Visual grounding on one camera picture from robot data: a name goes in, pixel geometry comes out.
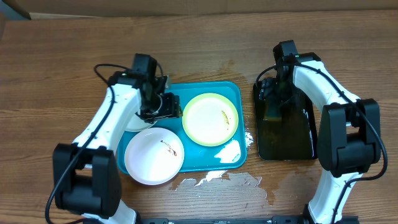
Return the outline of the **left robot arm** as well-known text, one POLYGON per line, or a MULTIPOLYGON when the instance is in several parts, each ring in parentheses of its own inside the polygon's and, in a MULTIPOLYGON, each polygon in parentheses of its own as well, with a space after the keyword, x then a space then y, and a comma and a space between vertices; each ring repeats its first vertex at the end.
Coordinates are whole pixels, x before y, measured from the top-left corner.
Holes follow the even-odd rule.
POLYGON ((121 199, 115 153, 133 116, 145 123, 183 115, 180 99, 165 92, 169 78, 156 77, 155 58, 135 54, 132 67, 116 65, 104 79, 106 96, 86 129, 71 143, 57 144, 52 154, 54 187, 45 206, 81 215, 78 223, 142 223, 121 199))

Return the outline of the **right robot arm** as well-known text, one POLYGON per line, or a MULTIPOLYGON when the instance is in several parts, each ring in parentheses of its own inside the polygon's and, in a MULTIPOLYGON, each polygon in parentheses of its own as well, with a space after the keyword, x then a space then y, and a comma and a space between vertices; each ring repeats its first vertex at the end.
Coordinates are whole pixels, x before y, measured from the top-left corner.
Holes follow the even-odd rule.
POLYGON ((299 53, 291 40, 278 43, 273 56, 276 76, 260 73, 253 86, 259 157, 316 159, 322 174, 301 215, 272 222, 357 223, 343 216, 352 188, 369 180, 371 165, 387 164, 378 103, 345 89, 319 56, 299 53))

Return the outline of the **yellow green rimmed plate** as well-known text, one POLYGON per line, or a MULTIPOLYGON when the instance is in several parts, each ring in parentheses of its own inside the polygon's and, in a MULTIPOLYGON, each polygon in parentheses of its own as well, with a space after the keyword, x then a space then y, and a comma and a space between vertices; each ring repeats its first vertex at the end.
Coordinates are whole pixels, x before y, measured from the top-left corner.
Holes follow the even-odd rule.
POLYGON ((238 125, 235 105, 221 94, 198 95, 183 110, 183 130, 193 142, 201 146, 215 147, 228 142, 238 125))

